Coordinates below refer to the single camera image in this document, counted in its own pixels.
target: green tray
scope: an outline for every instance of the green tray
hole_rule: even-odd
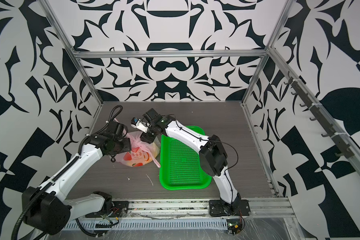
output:
[[[205,134],[200,127],[187,127],[199,134]],[[161,136],[160,165],[160,183],[168,190],[203,189],[209,186],[212,180],[212,177],[201,169],[197,152],[164,135]]]

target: robotic arm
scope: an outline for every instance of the robotic arm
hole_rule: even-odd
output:
[[[225,202],[226,212],[234,212],[240,203],[240,194],[233,186],[228,173],[227,153],[219,137],[204,136],[179,123],[171,115],[161,116],[153,108],[144,115],[147,123],[137,118],[131,126],[143,131],[140,139],[152,143],[158,134],[173,137],[199,153],[202,170],[212,176],[219,188],[220,198]]]
[[[24,191],[22,194],[23,213],[15,224],[12,240],[17,239],[22,221],[44,233],[54,235],[60,232],[69,221],[83,215],[95,213],[104,218],[110,214],[112,196],[109,194],[94,192],[89,196],[74,200],[66,200],[66,197],[82,175],[102,156],[114,157],[116,154],[131,150],[130,139],[123,135],[124,129],[127,128],[123,124],[112,121],[115,116],[110,116],[110,121],[103,129],[87,136],[80,144],[79,153],[73,156],[58,173],[38,188],[28,187]],[[224,211],[235,212],[241,197],[230,179],[226,161],[227,153],[220,139],[215,135],[208,137],[198,134],[183,126],[172,116],[161,116],[154,109],[150,109],[143,116],[147,123],[136,118],[131,121],[132,127],[143,131],[141,140],[152,143],[158,134],[164,134],[185,143],[198,152],[202,170],[213,177],[219,188],[220,197],[224,202]]]

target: patterned wallpaper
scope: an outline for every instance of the patterned wallpaper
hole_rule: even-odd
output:
[[[259,57],[83,59],[104,101],[241,100]]]
[[[276,50],[360,146],[360,1],[298,0]],[[269,60],[247,106],[308,239],[360,237],[360,176]]]
[[[286,0],[50,0],[82,51],[264,49]]]
[[[21,193],[77,152],[97,107],[39,4],[0,0],[0,239],[10,239]]]

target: pink plastic bag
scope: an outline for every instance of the pink plastic bag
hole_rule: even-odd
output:
[[[143,166],[151,161],[154,161],[157,167],[161,167],[160,163],[156,160],[157,155],[160,153],[160,141],[156,137],[154,142],[149,144],[140,140],[142,132],[127,133],[131,141],[131,151],[117,154],[115,156],[116,162],[121,162],[130,167]]]

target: black mounting plate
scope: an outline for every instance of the black mounting plate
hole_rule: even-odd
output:
[[[229,215],[238,215],[240,216],[240,211],[243,216],[249,216],[251,209],[248,204],[248,200],[240,200],[239,206],[236,208],[235,212],[228,214],[224,210],[224,205],[226,203],[223,200],[209,200],[209,214],[212,217],[221,217]]]
[[[122,215],[123,213],[127,213],[128,212],[128,205],[129,205],[129,202],[128,201],[112,201],[112,203],[114,204],[112,206],[117,208],[116,212],[113,211],[112,214],[109,216],[109,217],[120,217],[120,215]],[[96,215],[96,213],[91,213],[91,214],[87,214],[85,215],[85,217],[101,217],[99,215]]]

